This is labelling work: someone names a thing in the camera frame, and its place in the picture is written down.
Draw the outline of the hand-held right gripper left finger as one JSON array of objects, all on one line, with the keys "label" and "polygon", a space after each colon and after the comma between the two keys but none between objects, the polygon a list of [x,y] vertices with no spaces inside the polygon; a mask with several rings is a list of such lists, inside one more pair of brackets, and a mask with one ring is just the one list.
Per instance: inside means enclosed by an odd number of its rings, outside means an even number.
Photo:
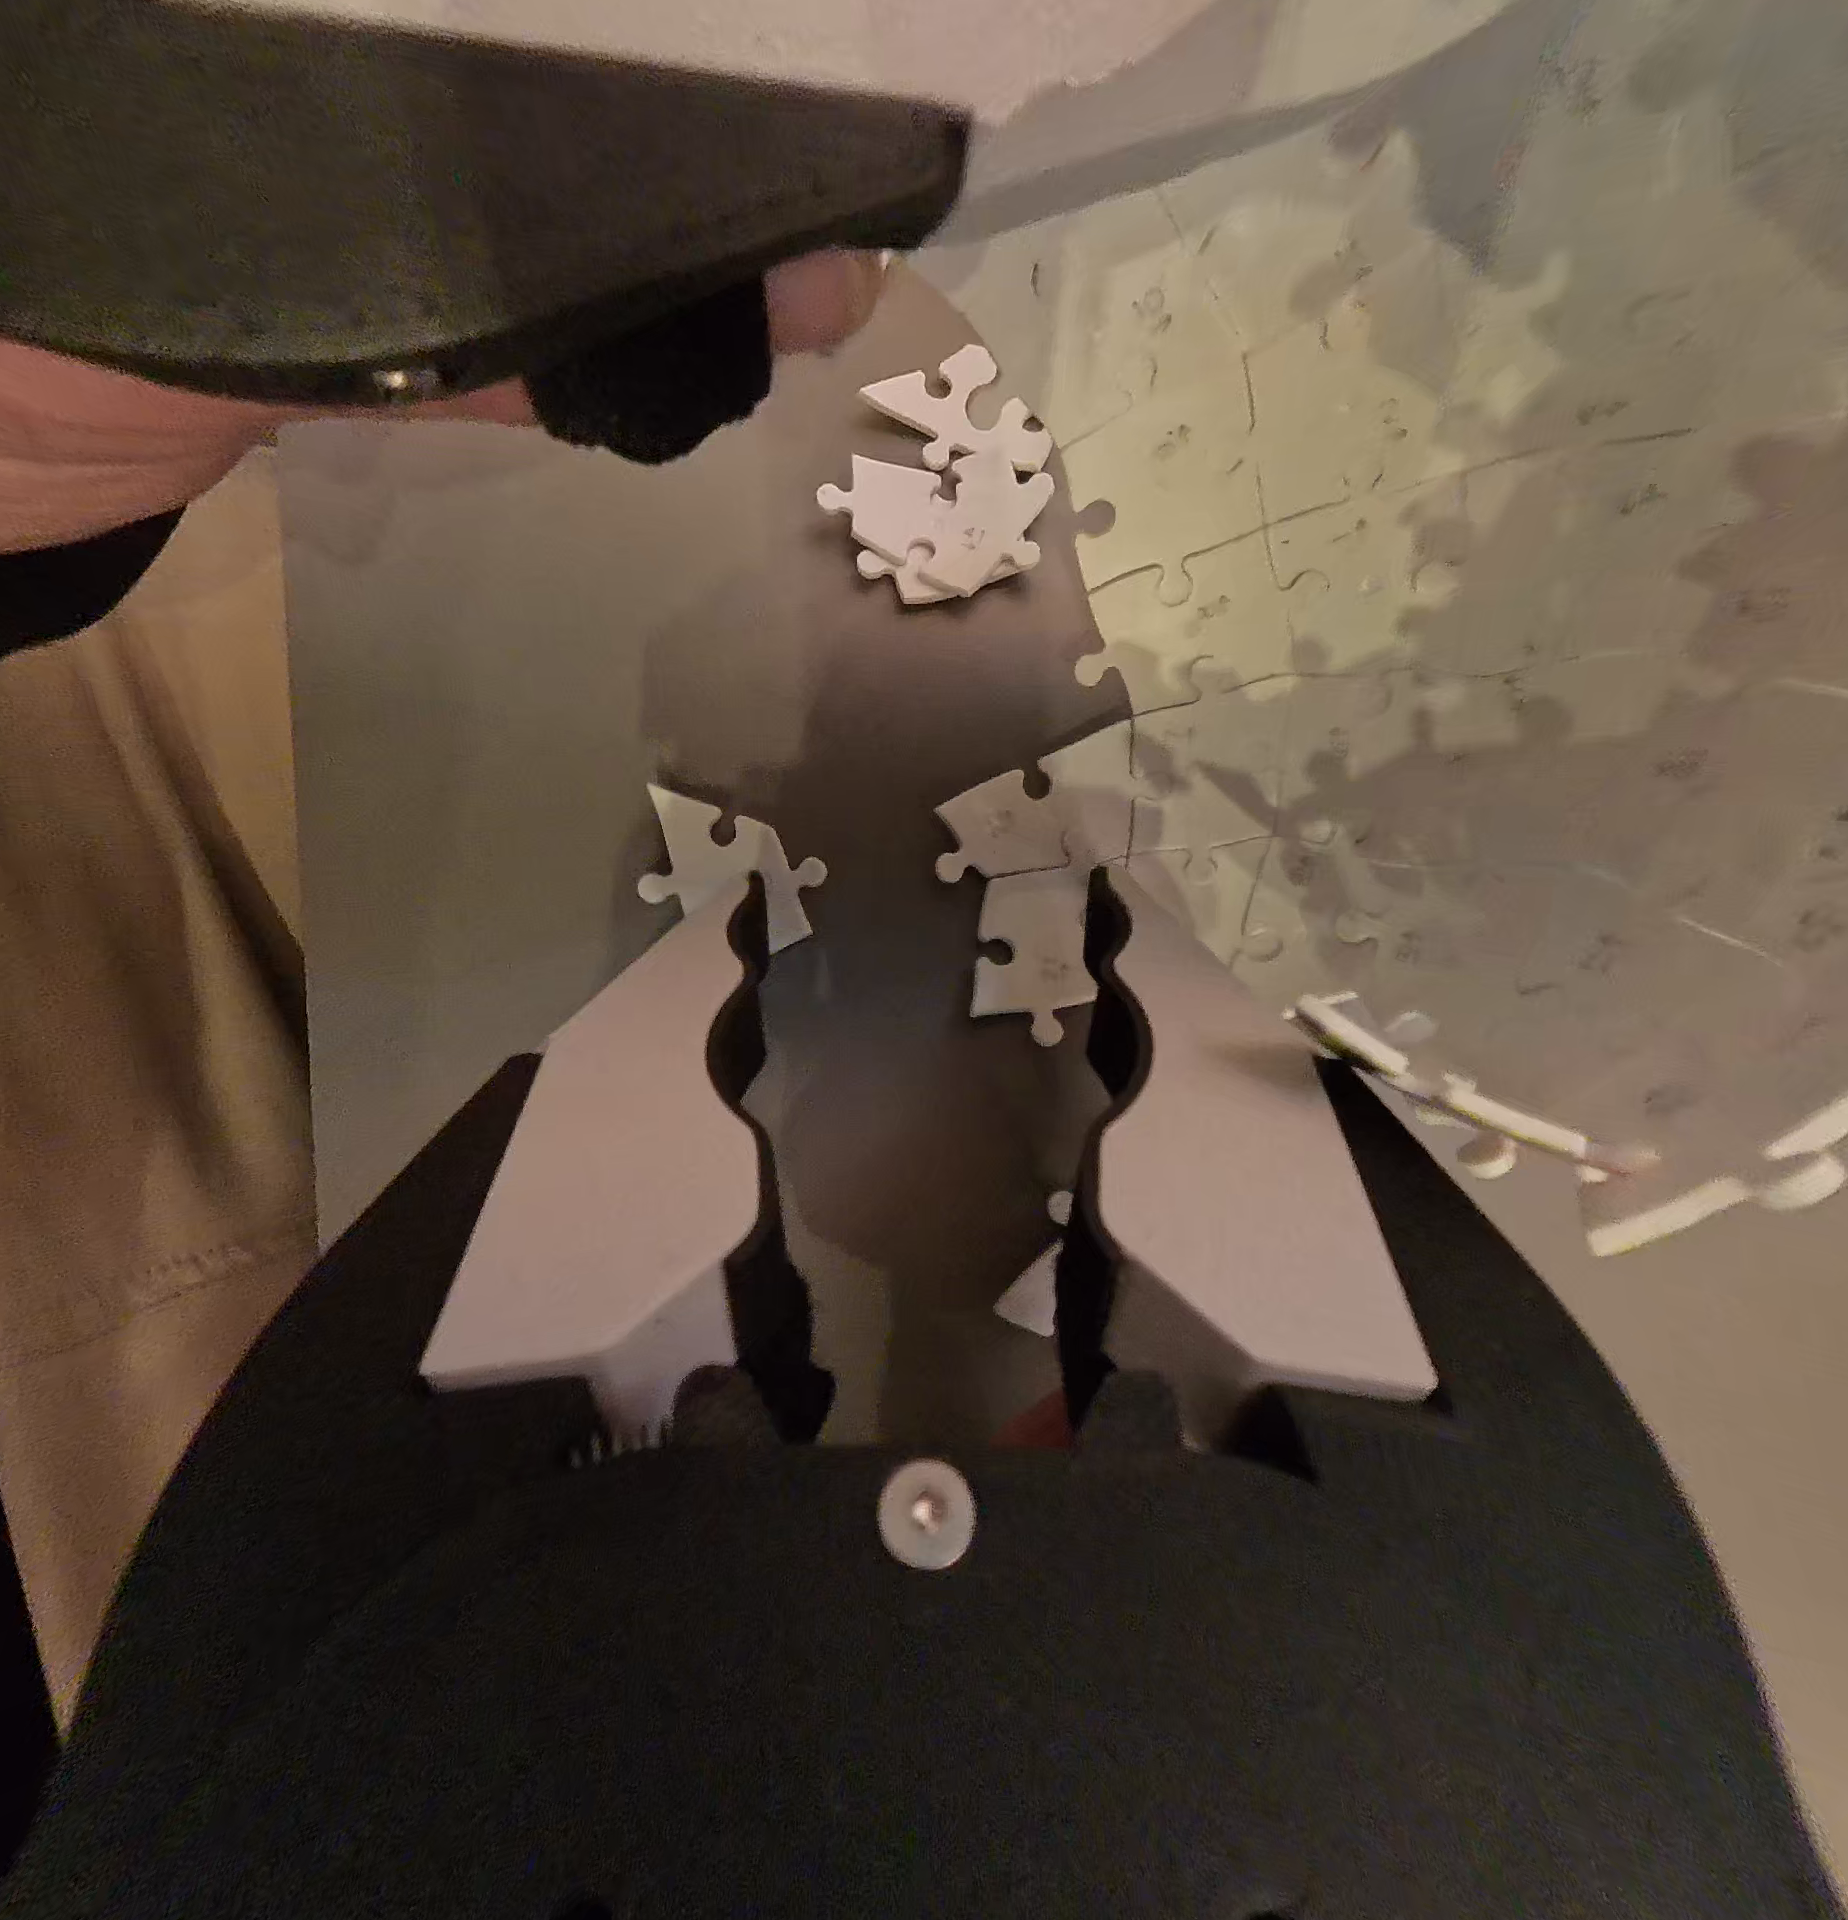
[{"label": "hand-held right gripper left finger", "polygon": [[737,879],[552,1030],[428,1339],[430,1387],[586,1382],[603,1430],[644,1442],[683,1382],[739,1369],[781,1440],[821,1434],[836,1382],[744,1113],[767,970],[767,885]]}]

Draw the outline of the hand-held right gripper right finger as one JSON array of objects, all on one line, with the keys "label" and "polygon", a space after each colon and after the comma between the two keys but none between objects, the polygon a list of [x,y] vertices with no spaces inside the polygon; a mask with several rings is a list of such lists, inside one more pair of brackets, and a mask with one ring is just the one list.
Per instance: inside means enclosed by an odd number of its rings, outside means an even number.
[{"label": "hand-held right gripper right finger", "polygon": [[1125,871],[1084,890],[1084,1133],[1056,1251],[1056,1363],[1082,1434],[1113,1374],[1165,1382],[1225,1448],[1260,1387],[1423,1408],[1416,1332],[1316,1055]]}]

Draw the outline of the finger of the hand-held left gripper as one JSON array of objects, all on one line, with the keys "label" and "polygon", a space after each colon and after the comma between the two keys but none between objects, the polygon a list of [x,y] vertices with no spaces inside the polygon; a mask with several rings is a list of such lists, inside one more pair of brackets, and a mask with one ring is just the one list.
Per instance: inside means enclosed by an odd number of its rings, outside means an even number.
[{"label": "finger of the hand-held left gripper", "polygon": [[362,31],[484,40],[601,61],[905,93],[1006,122],[1084,96],[1137,125],[1217,108],[1199,4],[324,4]]},{"label": "finger of the hand-held left gripper", "polygon": [[1457,50],[1353,61],[1341,77],[1306,73],[1288,50],[1161,50],[1090,86],[1048,86],[973,125],[961,200],[924,253],[967,253],[1172,183],[1451,73]]}]

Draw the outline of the puzzle pieces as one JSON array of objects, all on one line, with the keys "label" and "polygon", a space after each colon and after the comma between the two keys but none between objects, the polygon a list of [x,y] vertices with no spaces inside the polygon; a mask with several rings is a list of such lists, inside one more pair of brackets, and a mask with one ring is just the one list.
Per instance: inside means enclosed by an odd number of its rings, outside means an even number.
[{"label": "puzzle pieces", "polygon": [[[905,372],[864,385],[883,422],[919,434],[918,463],[851,457],[846,485],[816,485],[821,515],[846,517],[855,571],[889,578],[903,609],[967,602],[1021,578],[1039,561],[1032,521],[1052,502],[1052,438],[1021,399],[1006,399],[991,426],[972,426],[972,399],[997,383],[986,347],[948,354],[933,375]],[[720,807],[674,789],[647,783],[668,862],[636,881],[647,902],[701,907],[725,879],[761,879],[769,951],[812,934],[805,897],[827,879],[824,861],[788,861],[781,834],[732,818],[720,838]],[[1062,1011],[1091,995],[1082,967],[1084,831],[1062,812],[1063,794],[1036,798],[1026,772],[988,776],[933,819],[954,844],[933,861],[933,881],[986,879],[976,944],[1002,957],[973,962],[967,1011],[973,1018],[1027,1018],[1032,1044],[1062,1044]]]}]

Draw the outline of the partly built puzzle ball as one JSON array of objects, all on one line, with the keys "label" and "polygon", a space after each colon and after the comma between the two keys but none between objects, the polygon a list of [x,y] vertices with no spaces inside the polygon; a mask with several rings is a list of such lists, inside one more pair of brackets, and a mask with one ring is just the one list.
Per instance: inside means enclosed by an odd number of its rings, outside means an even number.
[{"label": "partly built puzzle ball", "polygon": [[1848,1184],[1848,4],[1505,4],[1026,237],[1156,844],[1595,1251]]}]

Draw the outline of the person's left hand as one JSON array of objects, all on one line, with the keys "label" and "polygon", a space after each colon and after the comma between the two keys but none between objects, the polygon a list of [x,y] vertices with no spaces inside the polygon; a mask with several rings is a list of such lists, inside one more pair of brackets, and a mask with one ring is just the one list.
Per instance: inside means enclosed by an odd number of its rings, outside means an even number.
[{"label": "person's left hand", "polygon": [[[870,321],[883,270],[889,253],[812,253],[774,268],[761,282],[774,349],[836,349]],[[184,510],[275,430],[344,413],[359,410],[195,395],[0,337],[0,554]],[[520,383],[375,416],[540,426]]]}]

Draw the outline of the person's beige clothing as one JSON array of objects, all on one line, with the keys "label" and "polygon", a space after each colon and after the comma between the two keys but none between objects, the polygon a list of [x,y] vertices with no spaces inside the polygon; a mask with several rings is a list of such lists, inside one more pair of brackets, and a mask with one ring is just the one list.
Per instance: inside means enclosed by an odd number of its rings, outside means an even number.
[{"label": "person's beige clothing", "polygon": [[317,1258],[271,457],[0,661],[0,1496],[56,1726],[218,1387]]}]

